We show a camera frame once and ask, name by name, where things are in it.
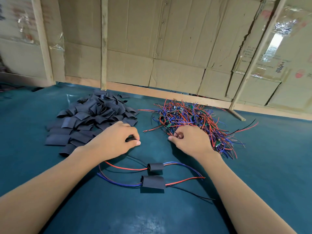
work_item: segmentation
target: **hand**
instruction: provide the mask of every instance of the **hand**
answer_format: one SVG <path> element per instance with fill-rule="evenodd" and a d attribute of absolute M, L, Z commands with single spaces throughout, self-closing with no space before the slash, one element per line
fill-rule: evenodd
<path fill-rule="evenodd" d="M 168 139 L 197 161 L 211 154 L 222 159 L 211 147 L 209 136 L 198 126 L 180 126 Z"/>
<path fill-rule="evenodd" d="M 129 135 L 134 135 L 135 140 L 125 142 Z M 140 144 L 138 130 L 129 124 L 119 121 L 82 146 L 82 150 L 88 152 L 88 156 L 95 156 L 98 159 L 98 163 L 101 163 L 102 161 L 118 157 Z"/>

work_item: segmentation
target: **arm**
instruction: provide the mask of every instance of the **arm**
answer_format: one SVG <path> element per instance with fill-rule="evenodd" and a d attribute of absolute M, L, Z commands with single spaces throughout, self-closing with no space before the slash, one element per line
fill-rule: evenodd
<path fill-rule="evenodd" d="M 136 140 L 125 142 L 131 134 Z M 136 128 L 115 123 L 64 161 L 0 197 L 1 233 L 38 233 L 92 168 L 140 145 L 139 139 Z"/>
<path fill-rule="evenodd" d="M 237 233 L 296 233 L 224 163 L 200 128 L 179 127 L 169 140 L 204 167 Z"/>

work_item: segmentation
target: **wooden post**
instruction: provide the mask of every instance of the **wooden post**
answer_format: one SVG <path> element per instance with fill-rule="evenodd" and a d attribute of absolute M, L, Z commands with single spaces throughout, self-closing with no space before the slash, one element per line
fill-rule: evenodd
<path fill-rule="evenodd" d="M 280 13 L 283 10 L 285 3 L 286 3 L 286 0 L 280 0 L 279 4 L 275 10 L 275 13 L 274 13 L 271 21 L 269 22 L 268 27 L 267 27 L 266 31 L 264 32 L 264 35 L 263 35 L 263 37 L 262 37 L 262 39 L 261 39 L 261 41 L 257 47 L 257 50 L 255 51 L 255 54 L 252 58 L 252 61 L 251 61 L 250 65 L 248 66 L 247 72 L 244 75 L 244 78 L 243 78 L 243 80 L 242 80 L 242 82 L 241 82 L 241 84 L 240 84 L 240 86 L 239 86 L 239 88 L 235 94 L 235 97 L 233 98 L 233 101 L 229 107 L 229 112 L 231 112 L 233 115 L 235 115 L 237 118 L 239 118 L 242 121 L 246 121 L 246 119 L 234 111 L 234 106 L 237 103 L 237 101 L 239 100 L 239 97 L 241 96 L 243 89 L 246 86 L 247 80 L 249 79 L 249 77 L 252 74 L 252 71 L 253 71 L 253 69 L 254 69 L 254 67 L 255 67 L 255 65 L 256 65 L 256 63 L 257 63 L 257 61 L 261 55 L 261 52 L 262 52 L 262 50 L 263 50 L 263 48 L 264 48 L 264 46 L 265 46 L 265 44 L 269 38 L 274 26 L 275 26 L 275 23 L 277 22 L 277 19 L 278 19 Z"/>
<path fill-rule="evenodd" d="M 108 0 L 101 0 L 101 90 L 106 90 Z"/>
<path fill-rule="evenodd" d="M 33 10 L 34 10 L 34 15 L 35 15 L 36 25 L 37 25 L 37 31 L 38 31 L 38 35 L 39 35 L 39 41 L 40 41 L 40 47 L 41 47 L 41 52 L 42 52 L 42 57 L 43 57 L 44 69 L 46 72 L 46 79 L 47 79 L 49 85 L 54 85 L 55 81 L 53 78 L 48 40 L 46 38 L 45 27 L 44 27 L 44 22 L 43 22 L 41 1 L 40 0 L 32 0 L 32 4 L 33 4 Z"/>

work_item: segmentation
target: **green workbench surface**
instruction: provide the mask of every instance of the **green workbench surface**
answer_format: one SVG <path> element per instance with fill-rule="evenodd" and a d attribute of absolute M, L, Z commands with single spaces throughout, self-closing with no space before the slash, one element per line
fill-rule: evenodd
<path fill-rule="evenodd" d="M 92 91 L 88 87 L 58 84 L 37 92 L 18 89 L 0 93 L 0 196 L 64 159 L 58 154 L 61 147 L 44 146 L 45 125 L 70 102 Z M 1 98 L 4 95 L 11 99 Z M 134 95 L 126 104 L 135 109 L 150 109 L 155 108 L 154 103 L 163 104 L 164 100 Z M 240 112 L 247 119 L 241 122 L 220 109 L 214 112 L 229 131 L 257 119 L 256 127 L 236 134 L 246 144 L 245 149 L 235 145 L 238 159 L 225 161 L 295 231 L 312 233 L 311 122 Z M 146 163 L 181 161 L 207 176 L 201 166 L 176 149 L 161 130 L 142 132 L 156 125 L 150 116 L 148 112 L 138 114 L 136 128 L 142 144 L 129 154 Z M 141 168 L 124 155 L 111 162 Z M 146 171 L 127 174 L 104 164 L 103 168 L 107 168 L 104 172 L 112 180 L 123 183 L 137 183 L 141 175 L 147 175 Z M 164 193 L 142 193 L 140 189 L 112 185 L 96 176 L 97 172 L 94 168 L 83 178 L 43 233 L 235 233 L 209 178 L 203 182 L 186 181 L 179 186 L 216 198 L 215 202 L 174 188 L 166 188 Z M 191 176 L 187 168 L 180 166 L 167 166 L 163 171 L 167 182 Z"/>

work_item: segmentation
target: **forearm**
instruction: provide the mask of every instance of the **forearm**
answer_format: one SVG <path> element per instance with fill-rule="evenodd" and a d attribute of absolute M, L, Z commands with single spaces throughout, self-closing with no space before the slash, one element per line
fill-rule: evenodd
<path fill-rule="evenodd" d="M 0 197 L 2 233 L 38 233 L 74 186 L 97 165 L 83 148 Z"/>
<path fill-rule="evenodd" d="M 221 159 L 199 161 L 215 185 L 239 234 L 296 233 Z"/>

